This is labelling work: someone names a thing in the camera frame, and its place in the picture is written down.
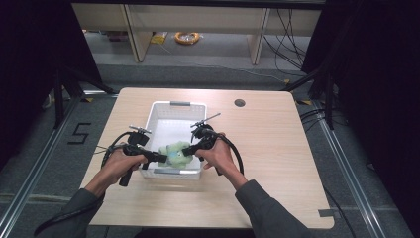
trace hand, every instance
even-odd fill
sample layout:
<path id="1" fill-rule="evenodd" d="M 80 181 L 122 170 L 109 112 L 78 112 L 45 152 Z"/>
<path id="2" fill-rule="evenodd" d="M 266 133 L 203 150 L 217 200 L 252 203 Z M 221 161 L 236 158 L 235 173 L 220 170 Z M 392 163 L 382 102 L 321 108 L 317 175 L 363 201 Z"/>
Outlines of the hand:
<path id="1" fill-rule="evenodd" d="M 216 167 L 220 173 L 224 174 L 229 170 L 237 169 L 232 159 L 231 148 L 220 138 L 216 140 L 212 149 L 197 150 L 195 156 L 202 157 L 208 162 L 204 165 L 204 170 Z"/>
<path id="2" fill-rule="evenodd" d="M 112 184 L 116 183 L 127 170 L 136 170 L 140 164 L 147 163 L 143 155 L 126 156 L 122 149 L 115 150 L 105 166 L 95 175 L 92 181 L 85 187 L 86 190 L 100 197 L 105 190 Z"/>
<path id="3" fill-rule="evenodd" d="M 212 149 L 197 150 L 197 152 L 195 152 L 195 156 L 202 157 L 208 162 L 204 165 L 204 170 L 216 167 L 217 170 L 229 180 L 236 190 L 248 181 L 235 166 L 229 145 L 219 138 L 216 140 Z"/>

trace bin handle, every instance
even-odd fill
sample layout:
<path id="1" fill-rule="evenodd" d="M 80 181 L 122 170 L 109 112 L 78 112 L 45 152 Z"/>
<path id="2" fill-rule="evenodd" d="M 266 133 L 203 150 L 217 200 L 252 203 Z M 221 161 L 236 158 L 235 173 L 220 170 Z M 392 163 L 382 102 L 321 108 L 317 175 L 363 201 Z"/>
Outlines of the bin handle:
<path id="1" fill-rule="evenodd" d="M 191 106 L 191 102 L 170 101 L 171 106 Z"/>

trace white plastic bin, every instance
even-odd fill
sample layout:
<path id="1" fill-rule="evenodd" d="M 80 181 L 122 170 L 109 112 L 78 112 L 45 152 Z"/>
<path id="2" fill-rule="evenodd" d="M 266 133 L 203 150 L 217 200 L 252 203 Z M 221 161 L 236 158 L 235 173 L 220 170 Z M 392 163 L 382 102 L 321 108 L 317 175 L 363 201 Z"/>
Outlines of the white plastic bin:
<path id="1" fill-rule="evenodd" d="M 159 147 L 179 141 L 191 143 L 191 125 L 206 118 L 207 106 L 203 103 L 156 101 L 152 105 L 146 129 L 152 131 L 145 149 L 158 151 Z M 191 145 L 199 140 L 194 139 Z M 140 169 L 144 178 L 200 179 L 201 162 L 193 156 L 185 169 L 159 167 L 152 162 L 147 170 Z"/>

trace person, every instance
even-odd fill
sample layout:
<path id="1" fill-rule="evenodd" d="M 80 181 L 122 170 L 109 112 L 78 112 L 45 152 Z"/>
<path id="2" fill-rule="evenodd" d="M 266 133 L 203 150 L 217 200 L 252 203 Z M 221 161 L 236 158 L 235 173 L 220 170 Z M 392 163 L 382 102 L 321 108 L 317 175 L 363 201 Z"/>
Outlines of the person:
<path id="1" fill-rule="evenodd" d="M 232 184 L 236 190 L 235 197 L 250 217 L 255 237 L 312 237 L 310 230 L 270 197 L 255 180 L 248 180 L 240 173 L 233 162 L 230 147 L 225 142 L 217 139 L 212 149 L 197 150 L 195 156 L 207 161 L 203 169 L 217 168 Z M 81 188 L 60 213 L 74 212 L 76 215 L 51 223 L 37 237 L 61 238 L 66 237 L 65 234 L 68 237 L 85 237 L 87 226 L 100 208 L 106 189 L 116 183 L 129 168 L 137 170 L 140 164 L 146 162 L 143 155 L 126 156 L 121 149 L 116 150 L 92 181 Z M 90 209 L 76 212 L 84 207 Z"/>

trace round black hole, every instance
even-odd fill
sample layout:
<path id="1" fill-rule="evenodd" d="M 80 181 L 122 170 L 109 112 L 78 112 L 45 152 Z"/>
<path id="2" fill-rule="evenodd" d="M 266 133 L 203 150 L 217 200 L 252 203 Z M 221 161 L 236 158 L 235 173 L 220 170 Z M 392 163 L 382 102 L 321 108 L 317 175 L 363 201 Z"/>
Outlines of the round black hole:
<path id="1" fill-rule="evenodd" d="M 244 100 L 242 100 L 242 99 L 236 99 L 236 100 L 235 100 L 235 105 L 236 105 L 237 107 L 243 107 L 243 106 L 245 106 L 245 101 L 244 101 Z"/>

